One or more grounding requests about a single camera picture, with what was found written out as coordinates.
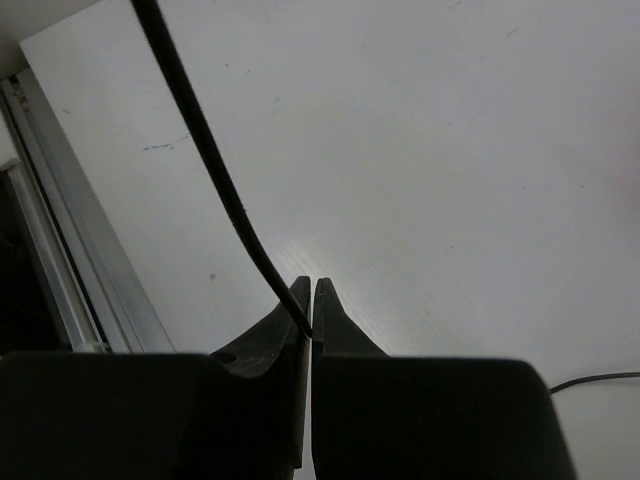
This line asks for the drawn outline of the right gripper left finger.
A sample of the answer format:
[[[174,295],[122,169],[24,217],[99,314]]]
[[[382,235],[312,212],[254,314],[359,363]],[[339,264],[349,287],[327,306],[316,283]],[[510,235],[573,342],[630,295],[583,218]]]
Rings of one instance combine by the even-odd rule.
[[[5,479],[289,479],[309,341],[283,306],[210,354],[1,362]]]

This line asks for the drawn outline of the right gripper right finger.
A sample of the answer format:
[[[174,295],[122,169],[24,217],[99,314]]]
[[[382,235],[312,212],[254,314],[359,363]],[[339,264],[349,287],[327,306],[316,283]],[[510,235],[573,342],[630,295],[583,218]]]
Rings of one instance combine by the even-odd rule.
[[[311,449],[320,479],[573,479],[550,394],[513,359],[386,354],[316,286]]]

